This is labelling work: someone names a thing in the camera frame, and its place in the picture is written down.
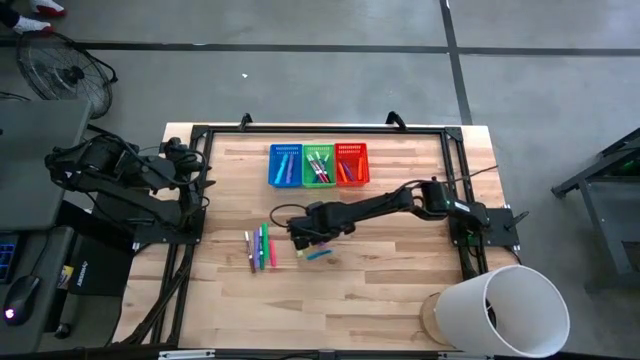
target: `plastic basket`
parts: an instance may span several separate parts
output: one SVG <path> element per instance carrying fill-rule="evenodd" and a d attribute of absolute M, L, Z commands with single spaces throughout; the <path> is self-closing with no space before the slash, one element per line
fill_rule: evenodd
<path fill-rule="evenodd" d="M 335 168 L 335 154 L 333 151 L 333 145 L 303 145 L 302 154 L 302 185 L 308 188 L 324 188 L 336 186 L 336 168 Z M 318 160 L 318 155 L 324 161 L 327 155 L 327 162 L 324 164 L 327 176 L 329 177 L 328 183 L 323 183 L 316 178 L 316 173 L 309 164 L 307 156 L 311 155 L 314 160 Z"/>
<path fill-rule="evenodd" d="M 369 182 L 367 144 L 336 144 L 338 186 L 362 186 Z"/>
<path fill-rule="evenodd" d="M 277 188 L 302 185 L 302 145 L 271 145 L 269 149 L 269 185 Z"/>

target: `blue basket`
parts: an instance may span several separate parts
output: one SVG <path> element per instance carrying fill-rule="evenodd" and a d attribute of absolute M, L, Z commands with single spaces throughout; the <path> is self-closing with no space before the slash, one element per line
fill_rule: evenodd
<path fill-rule="evenodd" d="M 291 177 L 288 177 L 289 162 L 291 163 Z M 301 144 L 273 144 L 269 149 L 269 185 L 277 188 L 298 187 L 302 185 L 302 145 Z"/>

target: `sneaker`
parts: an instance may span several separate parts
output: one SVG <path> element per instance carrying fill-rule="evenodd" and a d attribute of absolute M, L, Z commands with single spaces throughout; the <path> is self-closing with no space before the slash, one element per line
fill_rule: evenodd
<path fill-rule="evenodd" d="M 22 34 L 28 31 L 45 31 L 53 32 L 51 24 L 20 16 L 18 23 L 13 27 L 13 31 Z"/>
<path fill-rule="evenodd" d="M 67 10 L 55 3 L 53 0 L 31 0 L 31 11 L 50 17 L 60 17 L 67 15 Z"/>

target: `red basket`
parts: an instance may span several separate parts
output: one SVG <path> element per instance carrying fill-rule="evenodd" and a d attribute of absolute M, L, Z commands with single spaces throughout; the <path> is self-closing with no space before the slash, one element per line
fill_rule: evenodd
<path fill-rule="evenodd" d="M 367 144 L 336 144 L 338 186 L 362 186 L 369 182 Z"/>

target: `keyboard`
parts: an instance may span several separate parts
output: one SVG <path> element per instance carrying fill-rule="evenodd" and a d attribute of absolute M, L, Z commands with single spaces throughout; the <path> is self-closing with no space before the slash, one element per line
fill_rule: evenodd
<path fill-rule="evenodd" d="M 0 233 L 0 284 L 11 282 L 13 270 L 18 264 L 22 250 L 20 235 L 17 233 Z"/>

